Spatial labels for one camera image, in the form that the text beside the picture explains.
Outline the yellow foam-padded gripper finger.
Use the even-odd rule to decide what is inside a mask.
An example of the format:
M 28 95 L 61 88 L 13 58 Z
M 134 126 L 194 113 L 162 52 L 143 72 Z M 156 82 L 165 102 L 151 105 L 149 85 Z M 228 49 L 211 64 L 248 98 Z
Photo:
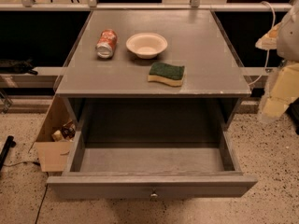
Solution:
M 299 63 L 286 63 L 267 79 L 259 119 L 279 119 L 299 98 Z

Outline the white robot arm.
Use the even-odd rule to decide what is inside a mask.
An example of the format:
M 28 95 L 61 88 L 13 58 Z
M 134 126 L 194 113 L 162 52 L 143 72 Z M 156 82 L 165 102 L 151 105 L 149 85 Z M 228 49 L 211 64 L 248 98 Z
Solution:
M 294 5 L 255 44 L 258 49 L 275 49 L 284 64 L 272 72 L 259 105 L 259 119 L 269 123 L 279 119 L 299 98 L 299 6 Z

